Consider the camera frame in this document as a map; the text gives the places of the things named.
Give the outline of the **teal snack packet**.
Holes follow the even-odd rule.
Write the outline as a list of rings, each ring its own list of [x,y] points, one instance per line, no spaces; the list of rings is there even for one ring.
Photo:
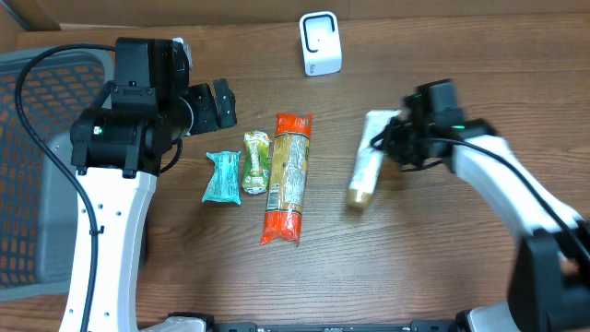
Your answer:
[[[239,206],[242,203],[239,184],[241,152],[208,152],[206,157],[213,162],[214,172],[202,201],[235,203]]]

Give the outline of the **white tube gold cap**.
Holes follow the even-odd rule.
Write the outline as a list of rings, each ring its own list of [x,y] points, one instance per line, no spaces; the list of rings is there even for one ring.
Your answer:
[[[347,204],[366,208],[372,200],[384,154],[372,147],[371,140],[381,134],[400,110],[372,110],[365,115],[362,136],[357,150],[354,171],[348,186]]]

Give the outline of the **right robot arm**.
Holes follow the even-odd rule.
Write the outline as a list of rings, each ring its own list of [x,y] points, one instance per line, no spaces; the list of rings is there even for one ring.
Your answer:
[[[453,331],[567,331],[589,326],[589,222],[519,162],[486,120],[469,120],[451,79],[416,87],[404,118],[371,144],[408,171],[443,164],[470,184],[517,246],[505,300],[459,313]]]

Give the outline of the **orange pasta package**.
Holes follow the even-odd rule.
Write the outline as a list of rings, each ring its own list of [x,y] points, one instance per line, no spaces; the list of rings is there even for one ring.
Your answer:
[[[277,115],[261,244],[300,243],[313,116]]]

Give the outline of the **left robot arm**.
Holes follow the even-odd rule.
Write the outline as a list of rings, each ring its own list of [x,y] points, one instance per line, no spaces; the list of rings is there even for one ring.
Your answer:
[[[73,123],[71,163],[80,202],[63,331],[136,331],[136,284],[148,207],[164,154],[186,136],[236,125],[226,79],[191,85],[181,38],[120,38],[109,106]]]

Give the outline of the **green snack pouch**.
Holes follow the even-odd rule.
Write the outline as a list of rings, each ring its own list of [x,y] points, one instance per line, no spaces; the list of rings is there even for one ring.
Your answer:
[[[271,139],[262,131],[249,131],[244,134],[245,163],[242,188],[251,195],[262,194],[268,187],[270,178]]]

